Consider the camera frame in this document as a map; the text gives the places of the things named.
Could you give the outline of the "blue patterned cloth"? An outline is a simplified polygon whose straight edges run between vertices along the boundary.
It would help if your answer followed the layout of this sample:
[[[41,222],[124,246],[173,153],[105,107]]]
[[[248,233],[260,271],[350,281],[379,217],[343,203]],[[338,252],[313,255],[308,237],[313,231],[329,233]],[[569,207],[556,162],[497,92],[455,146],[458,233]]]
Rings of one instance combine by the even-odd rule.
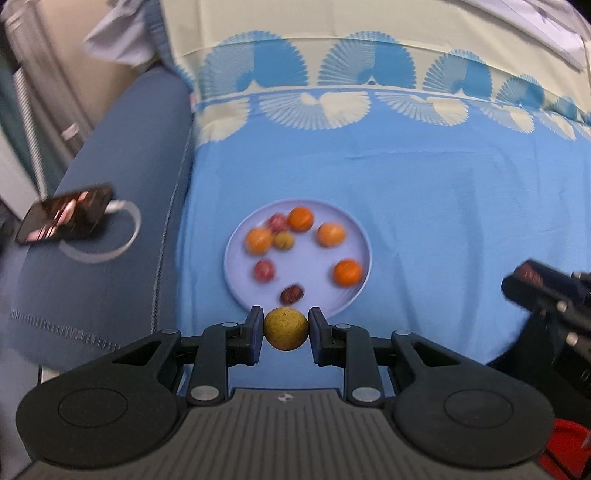
[[[358,220],[365,288],[338,320],[487,363],[525,321],[501,280],[590,266],[590,23],[566,1],[153,1],[197,148],[176,247],[176,323],[245,309],[222,261],[283,199]]]

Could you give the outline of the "red fruit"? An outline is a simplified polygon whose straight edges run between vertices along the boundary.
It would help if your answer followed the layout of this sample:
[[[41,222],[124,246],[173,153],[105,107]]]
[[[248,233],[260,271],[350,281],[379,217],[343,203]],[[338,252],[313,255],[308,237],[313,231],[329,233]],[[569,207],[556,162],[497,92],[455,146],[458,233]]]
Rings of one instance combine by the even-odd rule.
[[[266,226],[270,229],[273,235],[290,229],[287,216],[283,213],[274,213],[271,215],[270,218],[266,220]]]
[[[269,259],[261,259],[253,266],[252,276],[259,283],[268,283],[273,281],[276,275],[276,266]]]

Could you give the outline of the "dark red jujube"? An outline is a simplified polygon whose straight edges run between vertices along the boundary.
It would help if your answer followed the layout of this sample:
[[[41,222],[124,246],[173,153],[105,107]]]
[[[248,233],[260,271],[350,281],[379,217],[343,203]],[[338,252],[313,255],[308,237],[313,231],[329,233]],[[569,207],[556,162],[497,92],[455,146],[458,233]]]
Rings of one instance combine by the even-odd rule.
[[[287,286],[280,292],[280,303],[283,305],[293,305],[304,297],[304,288],[301,285],[293,284]]]

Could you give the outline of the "light blue plate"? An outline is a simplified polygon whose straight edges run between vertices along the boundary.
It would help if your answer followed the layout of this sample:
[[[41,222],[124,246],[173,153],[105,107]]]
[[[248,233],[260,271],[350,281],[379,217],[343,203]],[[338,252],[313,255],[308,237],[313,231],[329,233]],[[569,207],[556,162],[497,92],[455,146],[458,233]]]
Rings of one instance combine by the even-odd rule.
[[[311,209],[315,223],[308,232],[294,235],[293,248],[282,252],[271,247],[262,256],[252,256],[245,250],[243,241],[250,229],[262,227],[274,213],[289,214],[297,206]],[[325,248],[318,244],[315,232],[325,222],[339,223],[348,231],[348,237],[340,246]],[[261,259],[269,259],[276,266],[273,281],[259,283],[253,278],[253,266]],[[354,259],[363,266],[363,279],[359,284],[349,288],[335,284],[332,268],[342,259]],[[269,312],[280,307],[280,292],[284,288],[298,284],[304,288],[304,297],[293,307],[304,314],[318,307],[328,318],[345,311],[359,297],[372,266],[372,247],[360,223],[341,208],[315,199],[283,199],[253,211],[236,226],[223,256],[226,285],[242,307],[259,306]]]

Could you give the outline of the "grey sheet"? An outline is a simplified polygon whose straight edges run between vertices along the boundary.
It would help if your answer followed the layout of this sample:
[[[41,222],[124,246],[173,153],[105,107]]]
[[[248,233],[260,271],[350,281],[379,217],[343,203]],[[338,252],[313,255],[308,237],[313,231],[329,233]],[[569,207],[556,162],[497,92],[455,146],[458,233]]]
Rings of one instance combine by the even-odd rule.
[[[107,1],[108,12],[86,35],[83,47],[91,57],[145,70],[156,62],[156,33],[161,26],[159,1]]]

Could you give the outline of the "yellow green round fruit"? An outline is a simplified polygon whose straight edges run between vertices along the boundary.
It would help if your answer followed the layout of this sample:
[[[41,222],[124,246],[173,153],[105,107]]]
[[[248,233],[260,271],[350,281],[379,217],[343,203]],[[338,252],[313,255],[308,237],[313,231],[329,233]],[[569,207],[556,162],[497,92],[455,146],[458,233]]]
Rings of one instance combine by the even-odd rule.
[[[267,342],[280,351],[296,350],[308,338],[308,320],[289,307],[273,309],[263,321],[263,334]]]

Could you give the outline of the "blue sofa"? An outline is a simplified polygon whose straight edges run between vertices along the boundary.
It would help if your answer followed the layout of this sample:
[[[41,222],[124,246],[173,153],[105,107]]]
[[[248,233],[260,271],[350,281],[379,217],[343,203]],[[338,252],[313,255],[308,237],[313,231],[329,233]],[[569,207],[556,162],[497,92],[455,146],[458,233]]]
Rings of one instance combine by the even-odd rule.
[[[60,192],[110,184],[135,204],[108,215],[83,252],[122,254],[101,264],[68,258],[54,242],[28,249],[3,336],[24,359],[64,372],[176,324],[176,243],[194,153],[189,91],[150,69],[107,112],[66,171]]]

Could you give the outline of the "small yellow fruit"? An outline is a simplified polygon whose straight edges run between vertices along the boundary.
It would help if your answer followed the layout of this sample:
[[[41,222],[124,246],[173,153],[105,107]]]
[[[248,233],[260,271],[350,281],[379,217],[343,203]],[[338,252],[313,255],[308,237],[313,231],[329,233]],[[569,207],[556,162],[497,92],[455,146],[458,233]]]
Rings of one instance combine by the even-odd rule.
[[[288,230],[277,232],[273,237],[273,247],[280,251],[288,251],[296,244],[296,236]]]

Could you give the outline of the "orange tangerine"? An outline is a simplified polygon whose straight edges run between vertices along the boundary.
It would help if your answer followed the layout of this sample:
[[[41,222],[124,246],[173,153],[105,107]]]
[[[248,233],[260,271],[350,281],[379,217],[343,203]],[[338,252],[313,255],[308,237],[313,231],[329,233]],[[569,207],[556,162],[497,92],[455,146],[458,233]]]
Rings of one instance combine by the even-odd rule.
[[[348,231],[339,223],[325,222],[317,230],[318,244],[325,248],[340,246],[348,237]]]
[[[363,279],[363,266],[354,259],[342,259],[332,268],[332,279],[341,287],[353,287]]]
[[[311,209],[304,206],[294,207],[287,215],[287,224],[297,233],[308,232],[315,223],[315,215]]]
[[[273,246],[273,232],[266,227],[252,228],[245,235],[245,250],[252,256],[262,256]]]

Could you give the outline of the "black smartphone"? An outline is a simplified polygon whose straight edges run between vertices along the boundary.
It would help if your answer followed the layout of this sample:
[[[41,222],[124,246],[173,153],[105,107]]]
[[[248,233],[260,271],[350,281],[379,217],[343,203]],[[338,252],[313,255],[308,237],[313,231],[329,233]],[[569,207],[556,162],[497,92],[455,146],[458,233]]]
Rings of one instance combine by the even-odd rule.
[[[24,216],[16,242],[29,245],[88,237],[112,200],[113,187],[99,184],[37,201]]]

